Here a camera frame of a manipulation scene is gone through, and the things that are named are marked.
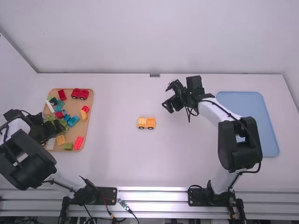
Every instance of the orange lego brick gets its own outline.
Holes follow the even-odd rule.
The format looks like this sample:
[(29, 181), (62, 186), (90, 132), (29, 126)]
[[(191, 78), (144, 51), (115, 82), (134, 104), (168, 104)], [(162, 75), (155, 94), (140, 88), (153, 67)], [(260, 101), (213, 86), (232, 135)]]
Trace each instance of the orange lego brick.
[(82, 120), (87, 121), (88, 116), (87, 116), (86, 112), (81, 110), (80, 113), (81, 113)]
[(65, 143), (65, 138), (63, 135), (59, 135), (56, 137), (57, 139), (57, 144), (60, 146), (60, 145), (63, 145)]
[(74, 150), (79, 150), (80, 147), (81, 147), (81, 145), (82, 145), (83, 140), (84, 140), (83, 137), (78, 136), (77, 139), (76, 139), (76, 142), (75, 142), (75, 144), (74, 144), (74, 146), (73, 146), (73, 149), (74, 149)]

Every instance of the red toy car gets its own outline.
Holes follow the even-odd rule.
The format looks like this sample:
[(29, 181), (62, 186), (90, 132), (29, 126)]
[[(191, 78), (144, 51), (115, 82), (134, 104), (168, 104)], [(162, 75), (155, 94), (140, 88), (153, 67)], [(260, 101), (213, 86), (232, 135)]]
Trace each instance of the red toy car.
[(84, 90), (84, 89), (74, 89), (73, 92), (71, 93), (71, 97), (73, 99), (78, 99), (80, 98), (81, 100), (86, 100), (88, 98), (89, 91)]

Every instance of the blue lego brick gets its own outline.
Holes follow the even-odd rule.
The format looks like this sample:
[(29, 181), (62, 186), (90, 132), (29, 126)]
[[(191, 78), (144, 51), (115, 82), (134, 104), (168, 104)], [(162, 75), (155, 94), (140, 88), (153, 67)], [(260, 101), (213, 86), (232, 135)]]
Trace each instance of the blue lego brick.
[(66, 114), (65, 117), (64, 117), (64, 120), (65, 120), (66, 122), (68, 122), (70, 119), (71, 119), (71, 117), (70, 117), (68, 114)]
[(76, 123), (78, 123), (80, 121), (80, 118), (78, 118), (77, 116), (74, 116), (72, 117), (68, 122), (67, 124), (70, 126), (70, 127), (74, 127)]
[(58, 101), (57, 101), (57, 106), (59, 106), (60, 109), (62, 109), (62, 108), (64, 107), (64, 105), (65, 105), (65, 102), (64, 102), (64, 101), (62, 101), (62, 100), (58, 100)]

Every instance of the wooden tray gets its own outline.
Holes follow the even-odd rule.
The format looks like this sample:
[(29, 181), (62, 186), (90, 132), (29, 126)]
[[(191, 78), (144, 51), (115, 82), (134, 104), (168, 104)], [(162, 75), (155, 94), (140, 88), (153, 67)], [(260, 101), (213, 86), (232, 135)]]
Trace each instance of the wooden tray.
[[(49, 92), (49, 96), (56, 97), (56, 99), (59, 100), (60, 98), (59, 98), (59, 95), (58, 95), (58, 90), (61, 90), (61, 89), (51, 90)], [(79, 152), (83, 149), (84, 143), (85, 143), (85, 138), (86, 138), (86, 133), (87, 133), (87, 126), (88, 126), (88, 122), (89, 122), (90, 113), (91, 113), (91, 110), (92, 110), (93, 90), (88, 89), (89, 96), (86, 100), (81, 100), (79, 98), (78, 99), (73, 99), (71, 97), (71, 93), (72, 93), (73, 89), (63, 89), (63, 90), (64, 90), (64, 92), (66, 94), (66, 97), (67, 97), (67, 99), (64, 100), (65, 105), (64, 105), (63, 109), (71, 117), (78, 116), (80, 118), (80, 121), (74, 127), (70, 127), (70, 129), (66, 133), (65, 132), (61, 133), (62, 135), (64, 135), (65, 144), (66, 143), (74, 144), (78, 136), (84, 137), (84, 140), (83, 140), (82, 145), (81, 145), (79, 150), (72, 150), (72, 151), (65, 150), (64, 149), (65, 144), (59, 146), (57, 144), (57, 140), (55, 140), (54, 148), (53, 148), (53, 150), (49, 150), (49, 152), (52, 152), (52, 151), (54, 151), (54, 152)], [(82, 121), (82, 117), (81, 117), (81, 113), (80, 113), (80, 110), (84, 105), (86, 105), (90, 108), (89, 112), (87, 113), (87, 115), (88, 115), (87, 121)], [(46, 104), (44, 106), (43, 113), (53, 116)]]

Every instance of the yellow lego brick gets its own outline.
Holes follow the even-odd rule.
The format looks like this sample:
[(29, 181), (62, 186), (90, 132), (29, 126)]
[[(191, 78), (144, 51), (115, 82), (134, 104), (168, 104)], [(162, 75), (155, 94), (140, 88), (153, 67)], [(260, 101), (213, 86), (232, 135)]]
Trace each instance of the yellow lego brick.
[(63, 135), (59, 135), (56, 137), (57, 139), (57, 144), (60, 146), (60, 145), (63, 145), (65, 143), (65, 138)]
[(81, 110), (80, 112), (81, 112), (82, 120), (83, 120), (83, 121), (87, 121), (88, 116), (87, 116), (86, 112), (83, 111), (83, 110)]

